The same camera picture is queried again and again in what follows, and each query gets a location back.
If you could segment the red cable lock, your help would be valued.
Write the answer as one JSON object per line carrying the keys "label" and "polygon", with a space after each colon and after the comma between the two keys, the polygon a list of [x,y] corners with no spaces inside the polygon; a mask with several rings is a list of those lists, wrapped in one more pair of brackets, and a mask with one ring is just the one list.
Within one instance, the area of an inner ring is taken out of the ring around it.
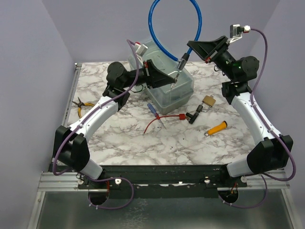
{"label": "red cable lock", "polygon": [[178,118],[179,120],[186,120],[186,115],[185,114],[174,114],[174,115],[163,115],[163,116],[160,116],[159,118],[154,118],[152,121],[150,121],[148,123],[148,125],[146,126],[144,132],[143,132],[143,135],[147,132],[149,126],[156,120],[158,121],[161,121],[162,119],[165,119],[165,118],[171,118],[171,117],[176,117]]}

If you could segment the small silver key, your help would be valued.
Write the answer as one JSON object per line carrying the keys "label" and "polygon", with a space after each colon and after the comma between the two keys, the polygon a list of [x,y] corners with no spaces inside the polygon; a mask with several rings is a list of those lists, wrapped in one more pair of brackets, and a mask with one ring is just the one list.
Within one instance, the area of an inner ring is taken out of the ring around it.
{"label": "small silver key", "polygon": [[176,76],[174,77],[174,83],[171,84],[171,89],[173,89],[177,85],[179,75],[180,74],[177,73]]}

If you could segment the blue cable lock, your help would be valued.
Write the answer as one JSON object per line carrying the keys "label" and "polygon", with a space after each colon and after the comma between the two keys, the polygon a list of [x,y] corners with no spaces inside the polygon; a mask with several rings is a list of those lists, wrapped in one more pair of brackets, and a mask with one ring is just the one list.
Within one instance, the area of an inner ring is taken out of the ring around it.
{"label": "blue cable lock", "polygon": [[[171,60],[178,62],[177,69],[178,69],[178,71],[182,71],[184,69],[186,63],[189,60],[190,54],[192,52],[192,48],[189,48],[188,51],[186,53],[184,53],[180,59],[178,59],[173,54],[171,54],[168,50],[166,50],[165,47],[159,42],[157,36],[155,35],[154,29],[153,29],[153,24],[152,24],[153,23],[153,12],[159,2],[160,2],[160,0],[154,0],[150,7],[150,10],[148,13],[148,29],[149,29],[150,35],[151,35],[153,41],[155,42],[155,44],[157,45],[157,47]],[[203,24],[202,13],[201,13],[201,9],[200,9],[198,3],[195,0],[190,0],[190,2],[194,6],[196,13],[197,13],[198,26],[197,26],[197,32],[196,32],[194,40],[198,41],[200,38],[200,35],[201,35],[201,31],[202,31],[202,24]]]}

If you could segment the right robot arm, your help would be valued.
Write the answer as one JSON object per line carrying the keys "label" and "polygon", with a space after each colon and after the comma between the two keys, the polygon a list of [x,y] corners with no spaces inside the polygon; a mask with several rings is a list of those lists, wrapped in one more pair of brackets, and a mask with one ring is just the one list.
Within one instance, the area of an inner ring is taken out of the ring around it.
{"label": "right robot arm", "polygon": [[223,166],[220,183],[230,187],[236,177],[266,174],[284,168],[292,161],[293,140],[282,135],[267,119],[254,98],[248,82],[257,77],[259,61],[253,56],[236,60],[229,52],[226,36],[213,41],[188,41],[190,47],[206,63],[213,62],[228,78],[222,84],[222,95],[242,117],[248,127],[255,147],[243,159]]}

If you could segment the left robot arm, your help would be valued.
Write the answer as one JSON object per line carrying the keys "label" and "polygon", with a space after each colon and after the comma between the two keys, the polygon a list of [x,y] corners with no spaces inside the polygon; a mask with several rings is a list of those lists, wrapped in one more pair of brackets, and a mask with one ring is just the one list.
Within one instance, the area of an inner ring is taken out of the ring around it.
{"label": "left robot arm", "polygon": [[129,90],[135,85],[158,88],[175,83],[172,77],[157,69],[152,60],[144,61],[132,71],[127,71],[120,62],[112,62],[107,68],[106,80],[102,97],[87,114],[68,127],[61,125],[57,128],[53,146],[54,175],[60,175],[56,168],[57,161],[60,161],[88,176],[94,188],[102,188],[106,177],[102,174],[103,168],[90,158],[88,141],[93,134],[126,104]]}

